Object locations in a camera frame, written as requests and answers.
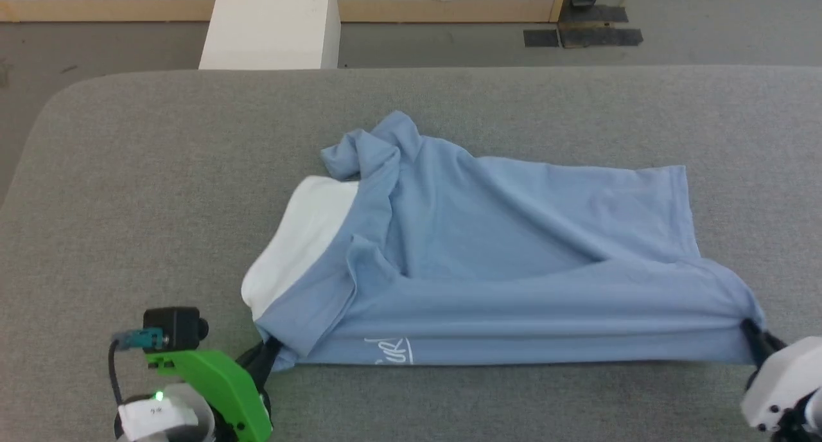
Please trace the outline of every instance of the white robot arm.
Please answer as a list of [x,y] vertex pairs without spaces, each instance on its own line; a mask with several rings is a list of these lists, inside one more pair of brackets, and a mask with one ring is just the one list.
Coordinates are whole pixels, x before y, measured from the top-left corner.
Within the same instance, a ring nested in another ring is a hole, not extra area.
[[822,337],[786,345],[751,320],[742,331],[757,365],[742,399],[748,425],[773,442],[822,442]]

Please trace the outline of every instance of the white fabric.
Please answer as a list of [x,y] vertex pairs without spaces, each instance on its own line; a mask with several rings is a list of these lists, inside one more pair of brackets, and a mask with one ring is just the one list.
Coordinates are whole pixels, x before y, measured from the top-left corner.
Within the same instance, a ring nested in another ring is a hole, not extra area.
[[357,195],[358,182],[311,175],[297,185],[268,247],[243,279],[243,301],[259,319],[331,245]]
[[171,399],[148,398],[126,403],[118,407],[118,413],[123,433],[129,440],[156,440],[153,434],[198,422],[194,410],[175,405]]

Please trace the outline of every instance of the black mat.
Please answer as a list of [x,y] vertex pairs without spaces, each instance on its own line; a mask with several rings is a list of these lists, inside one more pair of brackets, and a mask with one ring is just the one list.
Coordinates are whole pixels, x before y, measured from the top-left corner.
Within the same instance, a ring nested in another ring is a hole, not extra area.
[[599,45],[637,46],[642,42],[638,29],[616,29],[607,26],[566,27],[560,26],[560,39],[566,49],[578,49]]
[[523,30],[523,40],[525,40],[525,47],[559,47],[560,40],[557,37],[557,30],[540,29],[540,30]]

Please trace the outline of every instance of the green 3d-printed part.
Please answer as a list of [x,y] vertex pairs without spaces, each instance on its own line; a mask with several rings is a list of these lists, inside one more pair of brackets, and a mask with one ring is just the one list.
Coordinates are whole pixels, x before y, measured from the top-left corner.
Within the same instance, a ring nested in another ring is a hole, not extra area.
[[234,427],[238,442],[267,442],[268,413],[252,377],[220,351],[174,351],[146,354],[160,375],[174,375],[191,384]]

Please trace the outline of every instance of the white pillar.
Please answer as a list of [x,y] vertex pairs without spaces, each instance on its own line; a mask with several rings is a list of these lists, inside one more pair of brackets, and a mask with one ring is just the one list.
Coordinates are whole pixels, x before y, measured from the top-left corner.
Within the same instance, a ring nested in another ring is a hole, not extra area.
[[337,0],[216,0],[200,69],[336,68]]

